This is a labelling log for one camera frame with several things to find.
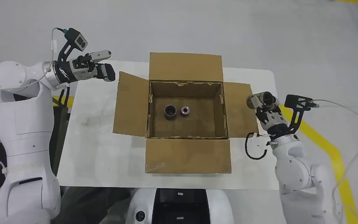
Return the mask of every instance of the black bracket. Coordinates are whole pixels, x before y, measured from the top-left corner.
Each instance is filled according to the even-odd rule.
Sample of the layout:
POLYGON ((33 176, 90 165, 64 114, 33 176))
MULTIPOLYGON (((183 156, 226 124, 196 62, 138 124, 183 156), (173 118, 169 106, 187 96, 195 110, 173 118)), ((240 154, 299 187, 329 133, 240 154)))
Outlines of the black bracket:
POLYGON ((312 98, 288 94, 285 100, 285 107, 293 109, 288 134, 294 134, 301 125, 303 112, 310 111, 311 108, 317 107, 317 104, 313 102, 312 98))

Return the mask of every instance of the dark cylindrical object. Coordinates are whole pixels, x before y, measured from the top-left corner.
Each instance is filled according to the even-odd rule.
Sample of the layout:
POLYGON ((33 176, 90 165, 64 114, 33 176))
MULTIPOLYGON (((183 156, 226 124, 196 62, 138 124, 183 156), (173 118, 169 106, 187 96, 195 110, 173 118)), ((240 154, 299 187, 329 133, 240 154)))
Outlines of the dark cylindrical object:
POLYGON ((164 116, 167 120, 173 120, 175 119, 177 115, 177 109, 173 105, 168 105, 164 109, 164 116))
POLYGON ((183 106, 181 108, 181 115, 182 116, 188 116, 189 115, 189 112, 190 112, 190 109, 188 106, 183 106))
POLYGON ((258 100, 263 104, 264 107, 270 108, 276 102, 275 97, 270 92, 260 92, 258 94, 250 95, 246 100, 246 105, 250 109, 255 109, 255 106, 252 103, 251 98, 257 96, 258 100))

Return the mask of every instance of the cable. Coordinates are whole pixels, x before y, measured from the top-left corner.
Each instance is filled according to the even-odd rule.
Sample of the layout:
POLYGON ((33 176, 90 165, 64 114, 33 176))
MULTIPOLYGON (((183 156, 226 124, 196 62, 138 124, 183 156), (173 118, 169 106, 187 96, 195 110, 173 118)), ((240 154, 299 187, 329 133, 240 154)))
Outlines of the cable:
POLYGON ((250 154, 249 154, 248 151, 247 151, 247 141, 248 141, 248 137, 250 137, 250 135, 254 135, 254 134, 255 134, 254 132, 250 132, 250 133, 248 133, 247 136, 246 136, 246 139, 245 139, 245 153, 246 153, 246 155, 247 155, 251 160, 260 160, 260 159, 262 159, 262 158, 264 158, 264 157, 266 156, 267 148, 265 148, 265 151, 263 152, 262 156, 260 156, 260 157, 252 157, 252 156, 250 156, 250 154))
POLYGON ((343 107, 343 108, 345 108, 345 109, 347 109, 347 110, 349 110, 350 112, 352 112, 352 113, 354 113, 355 115, 357 115, 358 116, 358 112, 356 112, 355 110, 353 110, 353 109, 351 109, 351 108, 349 108, 348 106, 344 106, 344 105, 342 105, 342 104, 339 104, 339 103, 336 103, 336 102, 333 102, 333 101, 329 101, 329 100, 312 100, 312 101, 324 101, 324 102, 330 102, 331 104, 336 104, 336 105, 338 105, 338 106, 341 106, 341 107, 343 107))
MULTIPOLYGON (((346 179, 346 176, 348 174, 348 171, 349 169, 352 167, 352 164, 354 163, 354 161, 358 158, 358 153, 354 155, 354 157, 352 158, 352 160, 348 163, 346 169, 345 169, 345 172, 343 173, 343 176, 341 177, 341 179, 337 182, 337 184, 335 185, 335 187, 333 188, 332 190, 332 199, 333 199, 333 211, 335 212, 336 211, 336 204, 337 204, 337 201, 336 201, 336 198, 335 198, 335 191, 338 189, 338 187, 343 183, 343 181, 346 179)), ((350 207, 349 205, 347 204, 344 204, 344 206, 347 206, 349 207, 350 210, 353 211, 353 213, 355 215, 357 215, 357 212, 354 211, 354 209, 352 207, 350 207)))
POLYGON ((42 78, 44 78, 49 71, 51 71, 51 66, 52 66, 52 63, 53 63, 53 61, 54 61, 54 31, 55 31, 55 30, 63 31, 62 29, 60 29, 60 28, 58 28, 58 27, 52 29, 52 32, 51 32, 52 57, 51 57, 50 64, 49 64, 48 68, 46 69, 46 72, 44 73, 44 75, 43 75, 41 78, 39 78, 38 80, 36 80, 35 82, 32 82, 32 83, 30 83, 30 84, 28 84, 28 85, 26 85, 26 86, 20 86, 20 87, 15 87, 15 88, 5 88, 5 89, 1 89, 1 90, 15 90, 15 89, 17 89, 17 88, 29 87, 29 86, 31 86, 31 85, 33 85, 33 84, 35 84, 35 83, 40 82, 40 80, 41 80, 42 78))
POLYGON ((0 165, 2 166, 2 173, 4 174, 4 176, 6 177, 6 167, 5 165, 2 163, 2 161, 0 161, 0 165))

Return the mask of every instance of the small metal ring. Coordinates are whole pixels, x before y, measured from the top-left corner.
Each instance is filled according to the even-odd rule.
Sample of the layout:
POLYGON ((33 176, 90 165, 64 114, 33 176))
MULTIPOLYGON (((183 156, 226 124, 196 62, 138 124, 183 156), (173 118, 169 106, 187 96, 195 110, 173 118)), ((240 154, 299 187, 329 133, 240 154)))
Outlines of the small metal ring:
POLYGON ((188 106, 183 106, 181 108, 181 115, 182 116, 188 116, 189 115, 189 112, 190 112, 190 109, 188 106))

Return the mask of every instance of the white cable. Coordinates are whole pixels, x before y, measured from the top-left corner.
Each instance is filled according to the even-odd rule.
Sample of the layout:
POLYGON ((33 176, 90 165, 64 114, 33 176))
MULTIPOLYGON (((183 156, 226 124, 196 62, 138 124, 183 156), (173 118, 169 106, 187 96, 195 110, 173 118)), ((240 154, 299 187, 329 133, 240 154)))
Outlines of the white cable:
POLYGON ((349 110, 350 112, 352 112, 352 113, 354 113, 355 115, 357 115, 357 116, 358 116, 358 112, 356 112, 355 110, 353 110, 353 109, 349 108, 348 106, 344 106, 344 105, 342 105, 342 104, 339 104, 339 103, 336 103, 336 102, 333 102, 333 101, 329 101, 329 100, 312 100, 312 101, 324 101, 324 102, 330 102, 331 104, 336 104, 336 105, 338 105, 338 106, 341 106, 341 107, 343 107, 343 108, 345 108, 345 109, 349 110))
POLYGON ((55 31, 55 30, 57 30, 57 27, 56 27, 56 28, 53 28, 53 29, 52 29, 52 32, 51 32, 52 57, 51 57, 50 64, 49 64, 48 68, 46 69, 46 72, 44 73, 44 75, 43 75, 41 78, 39 78, 38 80, 36 80, 35 82, 30 83, 30 84, 28 84, 28 85, 26 85, 26 86, 20 86, 20 87, 15 87, 15 88, 5 88, 5 89, 1 89, 1 90, 14 90, 14 89, 17 89, 17 88, 24 88, 24 87, 31 86, 31 85, 33 85, 33 84, 35 84, 35 83, 40 82, 40 80, 41 80, 42 78, 44 78, 49 71, 51 71, 50 69, 51 69, 52 63, 53 63, 53 61, 54 61, 54 31, 55 31))
MULTIPOLYGON (((348 174, 348 171, 349 169, 352 167, 352 164, 354 163, 354 161, 358 158, 358 153, 354 155, 354 157, 352 158, 352 160, 348 163, 346 169, 345 169, 345 172, 343 173, 343 176, 341 177, 341 179, 337 182, 337 184, 335 185, 335 187, 333 188, 332 190, 332 199, 333 199, 333 211, 335 212, 336 211, 336 204, 337 204, 337 201, 336 201, 336 198, 335 198, 335 191, 338 189, 338 187, 343 183, 343 181, 346 179, 346 176, 348 174)), ((354 209, 350 206, 348 206, 355 215, 357 215, 357 212, 354 211, 354 209)))
POLYGON ((6 177, 7 169, 6 169, 5 165, 2 163, 2 161, 0 161, 0 165, 2 166, 1 172, 2 172, 2 173, 5 175, 5 177, 6 177))

